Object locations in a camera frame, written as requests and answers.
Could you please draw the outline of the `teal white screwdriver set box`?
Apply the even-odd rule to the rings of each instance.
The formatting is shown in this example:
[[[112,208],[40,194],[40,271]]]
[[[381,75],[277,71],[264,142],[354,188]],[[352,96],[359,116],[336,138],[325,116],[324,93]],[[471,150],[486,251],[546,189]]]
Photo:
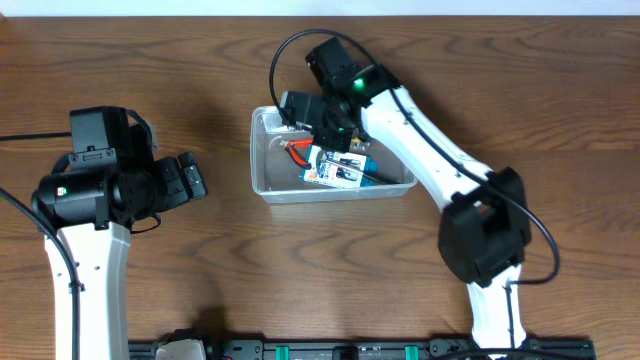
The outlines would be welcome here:
[[[317,145],[312,145],[307,152],[306,161],[311,168],[302,171],[304,182],[332,188],[375,185],[373,180],[361,174],[364,171],[378,170],[378,164],[367,155],[325,151]]]

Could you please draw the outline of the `clear plastic container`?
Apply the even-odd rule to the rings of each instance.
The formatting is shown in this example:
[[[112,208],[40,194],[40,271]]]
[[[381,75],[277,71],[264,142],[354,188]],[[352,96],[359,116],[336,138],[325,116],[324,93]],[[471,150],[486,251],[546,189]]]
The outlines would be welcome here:
[[[304,182],[303,169],[294,163],[281,143],[310,137],[308,132],[287,129],[273,106],[258,107],[253,111],[250,163],[256,194],[270,204],[359,200],[400,197],[417,184],[408,168],[377,141],[370,142],[367,152],[354,153],[371,157],[378,164],[377,172],[398,184],[375,183],[374,186],[340,189]]]

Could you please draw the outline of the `black yellow handled screwdriver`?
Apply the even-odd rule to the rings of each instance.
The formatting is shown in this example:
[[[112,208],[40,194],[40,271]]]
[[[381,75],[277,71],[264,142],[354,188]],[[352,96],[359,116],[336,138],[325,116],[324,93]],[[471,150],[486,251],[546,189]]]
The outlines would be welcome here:
[[[339,161],[335,161],[333,159],[326,159],[326,162],[328,162],[330,164],[333,164],[333,165],[336,165],[338,167],[341,167],[341,168],[343,168],[345,170],[349,170],[349,171],[355,172],[355,173],[357,173],[359,175],[362,175],[363,177],[365,177],[365,178],[367,178],[369,180],[372,180],[372,181],[374,181],[376,183],[379,183],[379,184],[383,184],[383,185],[396,185],[396,184],[398,184],[398,181],[390,179],[390,178],[387,178],[387,177],[385,177],[383,175],[379,175],[378,173],[371,172],[371,171],[360,170],[359,168],[343,164],[343,163],[341,163]]]

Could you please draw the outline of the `silver combination wrench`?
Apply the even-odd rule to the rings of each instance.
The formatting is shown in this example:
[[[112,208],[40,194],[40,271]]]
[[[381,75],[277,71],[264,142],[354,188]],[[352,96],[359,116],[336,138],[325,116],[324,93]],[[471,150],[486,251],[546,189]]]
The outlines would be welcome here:
[[[362,141],[358,138],[354,138],[350,142],[350,150],[352,152],[367,152],[371,144],[369,142]]]

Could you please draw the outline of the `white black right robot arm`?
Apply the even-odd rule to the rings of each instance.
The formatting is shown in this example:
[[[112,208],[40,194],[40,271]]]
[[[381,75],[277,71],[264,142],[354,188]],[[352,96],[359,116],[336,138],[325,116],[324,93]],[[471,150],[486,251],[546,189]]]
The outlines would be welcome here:
[[[467,155],[383,64],[366,53],[370,64],[361,65],[344,47],[349,37],[328,36],[305,58],[320,94],[288,91],[272,98],[283,123],[310,130],[325,150],[345,151],[353,137],[390,150],[440,210],[438,250],[467,287],[473,341],[481,349],[521,347],[526,333],[518,287],[531,241],[521,177]]]

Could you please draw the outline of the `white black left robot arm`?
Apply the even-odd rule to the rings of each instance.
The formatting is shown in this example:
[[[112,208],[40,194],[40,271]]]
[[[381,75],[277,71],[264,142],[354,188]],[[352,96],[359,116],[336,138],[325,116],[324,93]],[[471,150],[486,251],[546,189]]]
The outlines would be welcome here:
[[[70,113],[73,149],[32,194],[54,284],[55,356],[126,359],[134,224],[207,195],[190,152],[156,159],[155,130],[114,106]]]

